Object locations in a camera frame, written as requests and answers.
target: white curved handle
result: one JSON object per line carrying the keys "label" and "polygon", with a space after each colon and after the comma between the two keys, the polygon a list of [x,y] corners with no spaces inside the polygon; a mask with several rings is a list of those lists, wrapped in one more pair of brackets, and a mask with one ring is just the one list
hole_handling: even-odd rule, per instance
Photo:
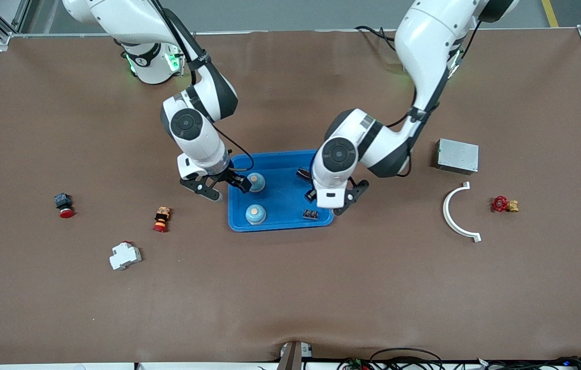
{"label": "white curved handle", "polygon": [[463,236],[473,237],[474,242],[478,243],[479,241],[481,241],[480,233],[469,232],[459,227],[457,223],[453,221],[453,218],[450,216],[450,209],[448,209],[450,207],[450,199],[455,195],[455,193],[461,190],[469,190],[470,188],[471,187],[469,185],[469,182],[467,181],[462,184],[461,188],[453,190],[452,192],[450,192],[450,194],[448,194],[448,196],[446,196],[446,199],[444,200],[444,218],[446,219],[446,223],[450,226],[451,229],[455,230],[455,232]]}

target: silver box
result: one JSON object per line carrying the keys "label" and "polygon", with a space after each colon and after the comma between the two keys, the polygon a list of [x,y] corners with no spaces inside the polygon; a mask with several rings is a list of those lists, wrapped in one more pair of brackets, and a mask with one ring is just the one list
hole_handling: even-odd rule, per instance
{"label": "silver box", "polygon": [[438,169],[463,175],[478,172],[478,145],[439,139],[437,149]]}

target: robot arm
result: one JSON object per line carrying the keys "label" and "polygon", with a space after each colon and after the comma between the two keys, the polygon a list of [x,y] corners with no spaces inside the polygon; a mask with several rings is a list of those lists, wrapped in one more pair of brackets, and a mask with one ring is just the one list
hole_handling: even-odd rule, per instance
{"label": "robot arm", "polygon": [[495,22],[519,0],[416,0],[395,36],[396,53],[412,78],[416,96],[400,131],[395,132],[360,109],[347,110],[332,122],[312,164],[320,208],[347,206],[347,183],[357,162],[377,177],[401,173],[416,140],[448,81],[448,60],[459,49],[474,19]]}
{"label": "robot arm", "polygon": [[[183,50],[188,67],[201,75],[201,81],[166,99],[160,112],[165,130],[183,151],[177,158],[180,183],[213,201],[222,199],[220,192],[213,189],[216,182],[227,181],[247,192],[251,184],[231,168],[229,151],[213,127],[235,112],[238,96],[182,21],[155,0],[63,3],[74,18],[96,21],[118,40],[129,59],[135,61],[136,74],[143,82],[157,84],[168,79],[171,70],[164,51]],[[213,180],[211,185],[206,185],[207,178]]]}

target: blue tray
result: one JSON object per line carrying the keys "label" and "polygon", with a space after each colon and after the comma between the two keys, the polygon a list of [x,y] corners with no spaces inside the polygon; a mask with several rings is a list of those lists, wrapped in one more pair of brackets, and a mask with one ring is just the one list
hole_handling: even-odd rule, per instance
{"label": "blue tray", "polygon": [[[328,209],[318,208],[316,202],[309,203],[304,199],[304,194],[311,190],[311,184],[295,175],[299,167],[309,169],[315,152],[298,150],[252,154],[255,167],[240,174],[260,173],[265,178],[265,187],[261,192],[247,194],[229,187],[229,226],[234,231],[243,232],[329,225],[334,215]],[[234,167],[246,168],[250,165],[250,159],[244,154],[236,155],[232,161]],[[252,225],[245,218],[245,211],[252,204],[265,208],[267,216],[260,225]],[[304,209],[318,211],[318,220],[302,218]]]}

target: brown table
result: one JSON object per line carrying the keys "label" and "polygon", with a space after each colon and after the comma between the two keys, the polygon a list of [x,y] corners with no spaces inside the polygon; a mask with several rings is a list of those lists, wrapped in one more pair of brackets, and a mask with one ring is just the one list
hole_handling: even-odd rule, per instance
{"label": "brown table", "polygon": [[[218,125],[252,152],[315,148],[359,107],[410,104],[394,53],[359,33],[201,36],[240,105]],[[187,78],[147,86],[110,38],[11,40],[0,53],[0,363],[269,360],[414,346],[446,359],[581,355],[581,40],[481,30],[414,152],[330,227],[239,234],[226,203],[178,185],[158,119]],[[429,166],[439,138],[480,169]],[[478,244],[441,215],[481,232]],[[58,218],[53,196],[74,197]],[[518,214],[489,200],[519,200]],[[169,232],[151,230],[159,206]],[[144,262],[112,271],[124,239]]]}

